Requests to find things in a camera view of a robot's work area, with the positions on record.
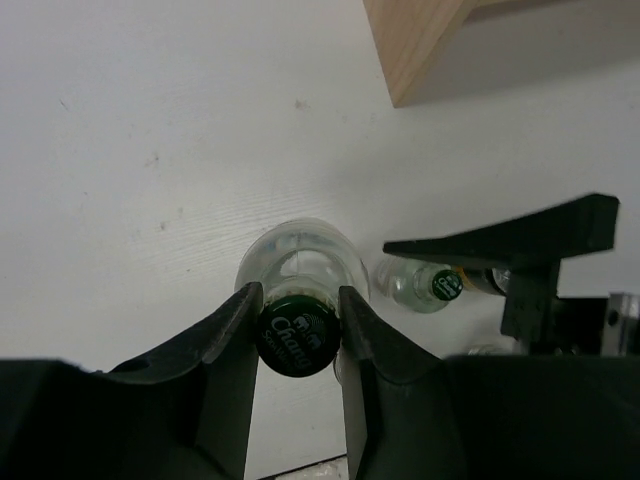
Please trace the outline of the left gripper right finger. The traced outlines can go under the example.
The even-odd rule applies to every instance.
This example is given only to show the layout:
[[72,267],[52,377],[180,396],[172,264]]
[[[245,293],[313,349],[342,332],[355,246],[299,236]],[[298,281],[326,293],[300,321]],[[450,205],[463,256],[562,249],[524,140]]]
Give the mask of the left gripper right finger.
[[340,383],[352,479],[464,479],[446,364],[339,291]]

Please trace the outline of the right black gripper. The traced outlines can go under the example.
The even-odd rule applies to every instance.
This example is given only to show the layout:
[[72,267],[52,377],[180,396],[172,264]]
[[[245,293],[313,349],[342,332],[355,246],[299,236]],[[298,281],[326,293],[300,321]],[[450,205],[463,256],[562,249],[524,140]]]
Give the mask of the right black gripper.
[[440,238],[386,242],[400,258],[511,269],[501,333],[529,355],[639,354],[639,296],[560,297],[559,260],[614,248],[619,199],[589,194]]

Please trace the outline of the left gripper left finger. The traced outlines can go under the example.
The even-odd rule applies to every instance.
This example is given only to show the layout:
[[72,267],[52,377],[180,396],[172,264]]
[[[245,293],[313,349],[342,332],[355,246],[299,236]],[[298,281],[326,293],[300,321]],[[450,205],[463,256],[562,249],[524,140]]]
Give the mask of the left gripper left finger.
[[263,288],[250,282],[214,313],[127,360],[106,378],[174,398],[177,440],[224,479],[242,479],[258,354],[253,329]]

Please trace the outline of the clear soda bottle back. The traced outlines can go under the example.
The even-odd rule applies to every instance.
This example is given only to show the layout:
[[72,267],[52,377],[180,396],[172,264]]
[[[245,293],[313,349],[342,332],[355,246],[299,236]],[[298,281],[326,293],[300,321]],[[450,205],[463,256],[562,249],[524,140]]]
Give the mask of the clear soda bottle back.
[[235,287],[258,282],[263,307],[255,344],[264,363],[293,378],[331,364],[341,343],[339,289],[370,298],[369,275],[356,247],[315,219],[284,222],[260,236],[239,265]]

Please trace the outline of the clear soda bottle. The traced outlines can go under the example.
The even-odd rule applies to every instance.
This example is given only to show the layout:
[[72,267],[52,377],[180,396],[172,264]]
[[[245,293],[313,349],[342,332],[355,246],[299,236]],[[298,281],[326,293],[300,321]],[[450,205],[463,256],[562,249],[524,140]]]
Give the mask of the clear soda bottle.
[[264,363],[293,378],[331,364],[341,343],[339,289],[370,298],[369,275],[356,247],[315,219],[284,222],[260,236],[239,265],[235,287],[258,282],[263,307],[255,344]]
[[449,265],[391,256],[378,264],[373,282],[396,305],[421,314],[444,309],[463,290],[460,275]]

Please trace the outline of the wooden two-tier shelf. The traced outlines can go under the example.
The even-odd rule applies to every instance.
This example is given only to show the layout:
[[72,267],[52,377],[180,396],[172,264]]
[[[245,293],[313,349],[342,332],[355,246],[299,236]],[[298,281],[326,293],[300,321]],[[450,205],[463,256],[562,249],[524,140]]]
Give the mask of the wooden two-tier shelf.
[[367,1],[396,108],[565,80],[639,57],[636,1]]

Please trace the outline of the black can right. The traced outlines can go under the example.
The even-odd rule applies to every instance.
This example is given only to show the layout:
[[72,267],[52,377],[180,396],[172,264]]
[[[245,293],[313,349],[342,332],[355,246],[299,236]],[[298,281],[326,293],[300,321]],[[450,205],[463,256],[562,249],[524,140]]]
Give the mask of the black can right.
[[489,295],[505,296],[508,291],[510,271],[505,269],[472,269],[456,267],[465,290]]

